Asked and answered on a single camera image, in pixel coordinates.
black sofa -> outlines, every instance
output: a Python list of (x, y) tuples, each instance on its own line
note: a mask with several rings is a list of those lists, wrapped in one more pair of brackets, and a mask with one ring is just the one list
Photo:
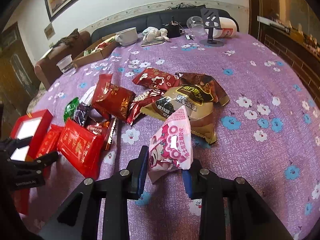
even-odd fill
[[(168, 24), (171, 21), (172, 16), (174, 16), (174, 20), (179, 22), (182, 27), (187, 27), (187, 20), (191, 16), (201, 17), (201, 8), (205, 8), (205, 6), (202, 5), (192, 8), (170, 9), (165, 11), (142, 14), (136, 17), (132, 17), (98, 28), (92, 33), (91, 41), (92, 43), (96, 42), (104, 36), (132, 27), (136, 27), (138, 33), (143, 32), (148, 27), (156, 27), (158, 29), (161, 29), (164, 27), (165, 24)], [(238, 23), (235, 19), (233, 19), (230, 16), (230, 14), (227, 11), (221, 9), (218, 9), (218, 11), (220, 17), (230, 18), (234, 20), (234, 22), (237, 25), (237, 31), (239, 31)]]

blue gripper pad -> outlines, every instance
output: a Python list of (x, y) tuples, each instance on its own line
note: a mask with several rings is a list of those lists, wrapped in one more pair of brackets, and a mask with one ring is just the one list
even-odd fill
[(189, 170), (181, 170), (182, 172), (182, 179), (183, 185), (188, 197), (191, 198), (192, 196), (192, 179)]
[(149, 148), (147, 146), (143, 146), (146, 147), (146, 153), (144, 155), (143, 158), (143, 162), (142, 162), (142, 166), (141, 166), (141, 170), (139, 173), (139, 177), (138, 177), (138, 195), (139, 197), (141, 197), (143, 190), (144, 190), (144, 184), (146, 182), (146, 177), (147, 177), (147, 169), (148, 169), (148, 156), (149, 156)]

white mug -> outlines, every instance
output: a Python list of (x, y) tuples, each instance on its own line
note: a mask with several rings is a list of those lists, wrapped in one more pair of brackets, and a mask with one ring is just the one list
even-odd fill
[(136, 43), (138, 40), (137, 28), (129, 28), (116, 33), (116, 42), (126, 47)]

white wall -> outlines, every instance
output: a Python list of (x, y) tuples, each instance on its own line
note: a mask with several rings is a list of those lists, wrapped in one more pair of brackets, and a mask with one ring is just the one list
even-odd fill
[[(44, 0), (23, 0), (12, 14), (6, 27), (18, 22), (26, 51), (34, 64), (48, 49), (50, 43), (104, 19), (112, 14), (150, 3), (170, 0), (79, 0), (53, 20), (55, 35), (47, 40), (44, 29), (49, 17)], [(249, 0), (215, 0), (249, 7)]]

metal screw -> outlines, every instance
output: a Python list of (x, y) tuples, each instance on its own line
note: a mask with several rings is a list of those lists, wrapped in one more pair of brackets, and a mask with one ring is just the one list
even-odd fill
[(200, 173), (201, 173), (202, 175), (208, 175), (208, 174), (209, 174), (209, 170), (208, 170), (208, 169), (201, 169), (201, 170), (200, 170)]
[(120, 171), (120, 175), (121, 176), (127, 176), (127, 175), (129, 175), (129, 171), (128, 170), (122, 170), (122, 171)]
[(238, 182), (239, 184), (244, 184), (245, 183), (245, 179), (242, 177), (238, 177), (236, 178), (236, 182)]
[(85, 185), (90, 185), (92, 182), (93, 182), (93, 179), (91, 179), (91, 178), (87, 178), (87, 179), (85, 179), (85, 180), (83, 181), (83, 183), (84, 183)]

